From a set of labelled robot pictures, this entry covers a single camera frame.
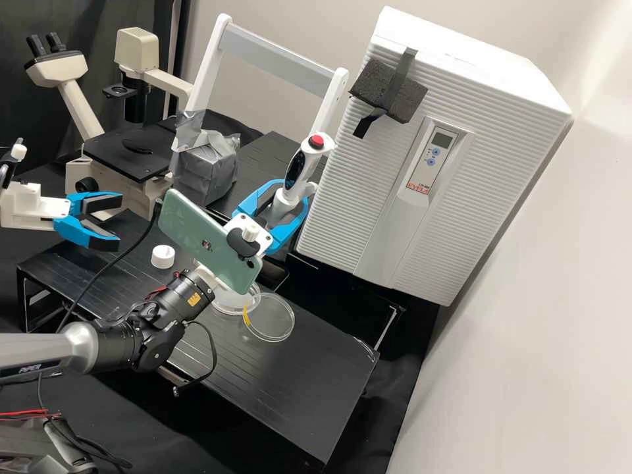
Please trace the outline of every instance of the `black strap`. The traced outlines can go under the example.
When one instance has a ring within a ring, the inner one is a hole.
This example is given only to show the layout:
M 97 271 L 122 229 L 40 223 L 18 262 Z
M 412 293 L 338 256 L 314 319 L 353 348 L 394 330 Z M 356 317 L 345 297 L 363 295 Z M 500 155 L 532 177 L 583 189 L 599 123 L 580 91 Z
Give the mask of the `black strap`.
M 395 69 L 395 74 L 393 74 L 393 77 L 388 83 L 386 92 L 380 98 L 379 106 L 375 107 L 366 117 L 360 119 L 354 130 L 354 136 L 364 138 L 364 135 L 367 133 L 371 124 L 388 112 L 391 105 L 393 105 L 393 101 L 395 100 L 395 97 L 397 97 L 397 93 L 400 91 L 404 80 L 406 79 L 406 75 L 408 74 L 408 70 L 415 59 L 416 54 L 416 49 L 409 47 L 406 48 L 404 54 L 402 54 L 402 57 L 400 58 L 397 68 Z

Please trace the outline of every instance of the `red wire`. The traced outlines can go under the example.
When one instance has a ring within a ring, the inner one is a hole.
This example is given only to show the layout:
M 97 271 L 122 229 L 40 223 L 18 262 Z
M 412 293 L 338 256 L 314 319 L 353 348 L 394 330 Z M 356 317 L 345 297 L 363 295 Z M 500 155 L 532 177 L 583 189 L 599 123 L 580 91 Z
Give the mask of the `red wire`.
M 153 295 L 155 295 L 156 293 L 160 293 L 162 291 L 165 291 L 167 289 L 166 286 L 161 286 L 160 288 L 156 288 L 154 291 L 150 292 L 146 297 L 145 297 L 145 301 L 147 301 L 148 299 L 150 299 L 150 297 L 152 297 Z
M 34 408 L 30 410 L 20 410 L 20 411 L 0 411 L 0 417 L 27 415 L 29 413 L 39 413 L 43 415 L 43 414 L 46 414 L 47 412 L 48 412 L 48 408 Z
M 38 419 L 46 418 L 46 419 L 49 419 L 49 418 L 58 418 L 60 416 L 61 416 L 60 412 L 50 413 L 50 414 L 47 414 L 47 415 L 44 415 L 43 413 L 34 413 L 34 414 L 30 415 L 30 416 L 25 416 L 25 417 L 16 417 L 16 418 L 1 418 L 0 417 L 0 421 L 27 421 L 27 420 L 30 420 L 32 418 L 38 418 Z

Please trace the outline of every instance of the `digital display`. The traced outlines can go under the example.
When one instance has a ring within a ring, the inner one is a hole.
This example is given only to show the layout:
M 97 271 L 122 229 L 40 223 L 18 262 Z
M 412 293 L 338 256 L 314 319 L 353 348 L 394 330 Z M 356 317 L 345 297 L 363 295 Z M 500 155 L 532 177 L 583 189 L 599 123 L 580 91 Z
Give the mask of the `digital display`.
M 440 146 L 441 148 L 448 148 L 450 147 L 450 143 L 452 143 L 452 137 L 437 132 L 436 134 L 434 134 L 432 143 L 433 145 Z

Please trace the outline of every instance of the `yellow label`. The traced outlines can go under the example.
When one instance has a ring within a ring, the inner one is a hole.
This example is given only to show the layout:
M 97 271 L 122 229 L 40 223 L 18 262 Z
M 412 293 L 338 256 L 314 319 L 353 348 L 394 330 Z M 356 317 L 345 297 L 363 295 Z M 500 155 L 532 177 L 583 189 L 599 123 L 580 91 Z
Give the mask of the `yellow label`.
M 250 326 L 250 318 L 248 317 L 248 310 L 247 310 L 247 306 L 244 305 L 244 322 L 246 323 L 246 326 Z
M 193 293 L 193 295 L 191 296 L 191 298 L 189 298 L 188 300 L 186 300 L 187 303 L 189 303 L 189 306 L 195 306 L 196 304 L 199 303 L 199 301 L 201 300 L 201 296 L 197 293 Z

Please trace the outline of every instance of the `black foam pad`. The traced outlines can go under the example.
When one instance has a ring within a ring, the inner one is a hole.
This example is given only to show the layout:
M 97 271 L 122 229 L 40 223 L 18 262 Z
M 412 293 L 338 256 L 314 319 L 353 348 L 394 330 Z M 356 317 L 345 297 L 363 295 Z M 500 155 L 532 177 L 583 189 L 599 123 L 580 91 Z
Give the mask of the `black foam pad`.
M 386 114 L 399 123 L 408 123 L 428 89 L 406 77 L 389 103 L 384 103 L 389 85 L 395 76 L 395 68 L 377 59 L 369 59 L 358 76 L 350 93 L 374 107 L 386 109 Z

